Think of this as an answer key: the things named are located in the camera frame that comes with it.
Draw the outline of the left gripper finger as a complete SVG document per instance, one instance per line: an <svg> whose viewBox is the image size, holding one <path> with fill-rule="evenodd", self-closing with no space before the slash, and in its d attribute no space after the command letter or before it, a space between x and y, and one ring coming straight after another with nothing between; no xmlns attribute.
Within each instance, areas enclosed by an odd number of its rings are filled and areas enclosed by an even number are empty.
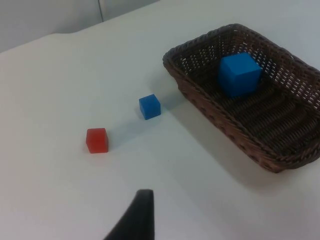
<svg viewBox="0 0 320 240"><path fill-rule="evenodd" d="M140 189L129 207L105 237L106 240L153 240L155 238L154 192Z"/></svg>

